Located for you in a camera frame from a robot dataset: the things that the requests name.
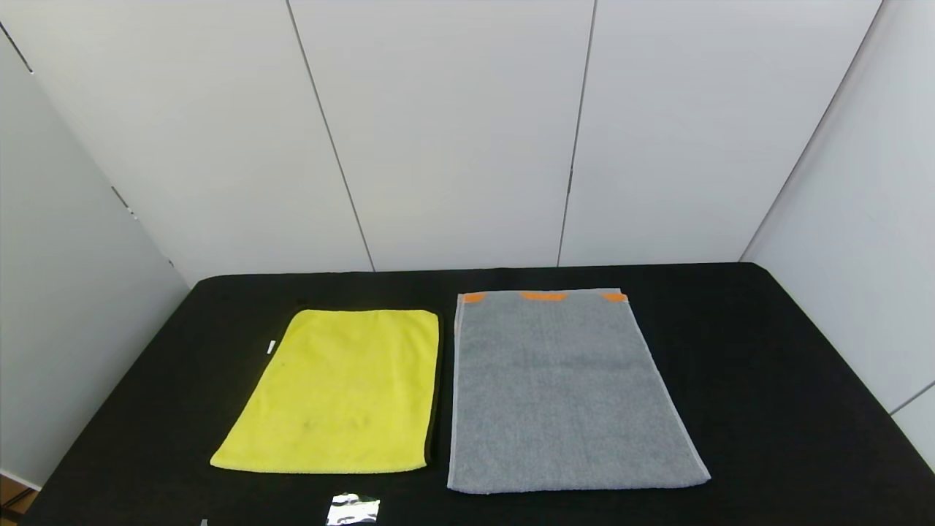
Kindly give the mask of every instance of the microfiber cloth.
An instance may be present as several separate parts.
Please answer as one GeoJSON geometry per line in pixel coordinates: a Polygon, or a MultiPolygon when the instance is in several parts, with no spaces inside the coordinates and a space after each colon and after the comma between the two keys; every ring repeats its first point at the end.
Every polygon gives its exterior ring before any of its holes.
{"type": "Polygon", "coordinates": [[[463,294],[455,331],[450,489],[711,478],[619,289],[463,294]]]}
{"type": "Polygon", "coordinates": [[[426,465],[438,318],[306,310],[289,324],[211,458],[266,473],[389,473],[426,465]]]}

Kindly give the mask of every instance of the crumpled foil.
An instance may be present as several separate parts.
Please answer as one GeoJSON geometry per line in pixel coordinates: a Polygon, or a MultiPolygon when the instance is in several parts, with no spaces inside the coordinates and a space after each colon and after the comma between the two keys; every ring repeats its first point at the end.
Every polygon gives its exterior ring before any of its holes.
{"type": "Polygon", "coordinates": [[[326,526],[356,524],[358,522],[376,522],[380,511],[380,500],[356,493],[341,493],[331,499],[326,526]]]}

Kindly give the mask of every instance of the white wall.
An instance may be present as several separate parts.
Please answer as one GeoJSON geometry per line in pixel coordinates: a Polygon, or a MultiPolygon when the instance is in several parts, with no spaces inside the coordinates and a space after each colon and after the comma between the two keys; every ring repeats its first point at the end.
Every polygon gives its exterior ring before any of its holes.
{"type": "Polygon", "coordinates": [[[0,36],[0,468],[42,485],[188,292],[0,36]]]}
{"type": "Polygon", "coordinates": [[[736,261],[879,0],[601,0],[562,265],[736,261]]]}
{"type": "Polygon", "coordinates": [[[887,2],[747,257],[891,411],[935,381],[933,94],[935,2],[887,2]]]}
{"type": "Polygon", "coordinates": [[[294,0],[377,270],[555,264],[592,0],[294,0]]]}
{"type": "Polygon", "coordinates": [[[0,20],[189,284],[370,270],[285,2],[5,0],[0,20]]]}

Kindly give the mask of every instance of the table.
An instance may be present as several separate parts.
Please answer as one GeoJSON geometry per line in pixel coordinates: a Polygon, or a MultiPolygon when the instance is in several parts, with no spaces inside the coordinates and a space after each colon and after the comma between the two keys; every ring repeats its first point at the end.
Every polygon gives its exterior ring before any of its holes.
{"type": "MultiPolygon", "coordinates": [[[[314,395],[314,386],[309,388],[314,395]]],[[[324,524],[333,495],[378,523],[935,524],[935,475],[782,288],[747,263],[223,276],[200,282],[71,447],[23,526],[324,524]],[[620,287],[712,480],[689,489],[446,489],[455,295],[620,287]],[[388,475],[211,467],[297,308],[443,317],[429,466],[388,475]]]]}

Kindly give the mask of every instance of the wooden floor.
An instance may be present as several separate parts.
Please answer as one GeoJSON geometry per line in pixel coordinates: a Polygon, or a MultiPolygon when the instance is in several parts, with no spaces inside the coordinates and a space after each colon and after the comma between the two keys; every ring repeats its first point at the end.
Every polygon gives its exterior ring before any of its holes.
{"type": "MultiPolygon", "coordinates": [[[[25,489],[27,488],[23,484],[0,475],[0,504],[6,503],[13,497],[19,495],[25,489]]],[[[36,495],[38,495],[38,491],[31,492],[22,500],[11,505],[9,509],[18,511],[20,513],[25,513],[26,510],[29,509],[29,504],[33,503],[36,495]]],[[[15,523],[12,521],[0,519],[0,526],[13,526],[13,524],[15,523]]]]}

